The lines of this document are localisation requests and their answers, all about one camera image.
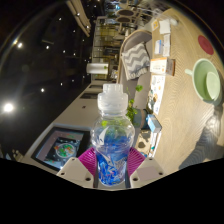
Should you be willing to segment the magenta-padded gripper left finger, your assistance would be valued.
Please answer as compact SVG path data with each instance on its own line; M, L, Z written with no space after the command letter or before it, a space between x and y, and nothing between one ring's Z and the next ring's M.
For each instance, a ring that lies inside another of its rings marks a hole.
M97 158L93 148L89 148L78 158L71 157L57 175L84 188L93 188L97 170Z

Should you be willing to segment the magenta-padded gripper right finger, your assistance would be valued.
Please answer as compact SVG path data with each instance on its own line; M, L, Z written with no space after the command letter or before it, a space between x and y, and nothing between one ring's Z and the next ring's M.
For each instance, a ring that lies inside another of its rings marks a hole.
M131 148L127 158L127 173L131 188L140 188L165 176L164 170L154 158L144 157Z

